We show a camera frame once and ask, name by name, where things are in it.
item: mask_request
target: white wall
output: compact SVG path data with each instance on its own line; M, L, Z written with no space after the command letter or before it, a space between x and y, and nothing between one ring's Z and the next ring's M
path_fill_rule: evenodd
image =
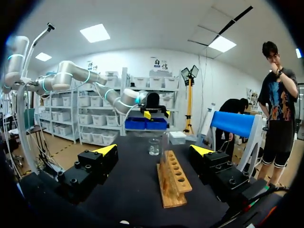
M193 65L199 67L199 57L194 54L170 51L163 49L135 49L92 54L88 56L71 59L75 64L87 68L87 62L93 61L98 65L98 71L122 72L122 67L128 68L128 73L135 77L149 76L149 71L153 68L153 62L157 57L160 60L167 60L169 69L173 72L173 76L180 74L185 67L191 68ZM230 98L246 98L246 87L255 91L260 91L262 81L247 75L236 68L228 66L224 63L207 59L207 69L205 69L206 58L200 57L200 67L198 77L195 79L193 88L193 108L192 108L192 125L196 133L200 123L200 111L202 97L204 98L203 114L211 103L216 104L219 109L222 104ZM202 78L206 70L205 80L202 86ZM49 71L57 71L57 65L50 67L39 75L44 75ZM186 88L184 84L180 94L179 101L179 121L178 128L183 130L185 127L185 114L187 111Z

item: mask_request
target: blue bin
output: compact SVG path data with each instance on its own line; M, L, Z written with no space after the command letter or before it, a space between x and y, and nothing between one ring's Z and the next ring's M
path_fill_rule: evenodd
M152 118L146 121L149 130L166 130L167 122L163 118Z
M144 130L146 128L146 118L130 117L124 122L126 129Z

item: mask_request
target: glass beaker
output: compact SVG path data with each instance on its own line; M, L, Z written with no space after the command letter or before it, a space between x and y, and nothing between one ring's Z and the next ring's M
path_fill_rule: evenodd
M160 140L159 139L149 139L149 154L159 155L160 154Z

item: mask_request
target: yellow triangle marker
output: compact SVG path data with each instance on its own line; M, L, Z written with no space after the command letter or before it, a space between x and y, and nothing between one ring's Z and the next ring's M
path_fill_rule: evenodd
M112 150L115 146L117 146L117 144L113 144L113 145L109 145L109 146L106 146L104 148L100 148L100 149L97 149L97 150L94 150L92 152L98 152L98 153L102 153L103 155L106 155L110 150Z
M199 153L202 157L204 156L204 154L209 153L209 152L215 152L215 151L211 151L205 148L201 148L199 146L195 146L195 145L190 145L193 147L193 149L195 149L195 151L197 151L197 153Z

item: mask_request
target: man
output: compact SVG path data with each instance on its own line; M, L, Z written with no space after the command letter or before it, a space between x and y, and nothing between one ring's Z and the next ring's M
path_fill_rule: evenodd
M283 168L287 165L294 142L294 103L298 97L298 86L293 71L282 67L280 54L273 42L264 43L262 52L270 63L272 72L264 79L258 98L262 111L269 119L263 167L258 178L265 178L274 161L275 168L270 183L277 184Z
M239 113L243 114L244 111L248 108L248 100L242 98L238 99L229 99L227 100L219 109L221 112L227 113ZM233 156L234 149L234 135L233 133L225 132L221 129L216 129L215 131L215 145L216 151L218 151L222 146L222 150L226 151L226 154L230 156L230 161Z

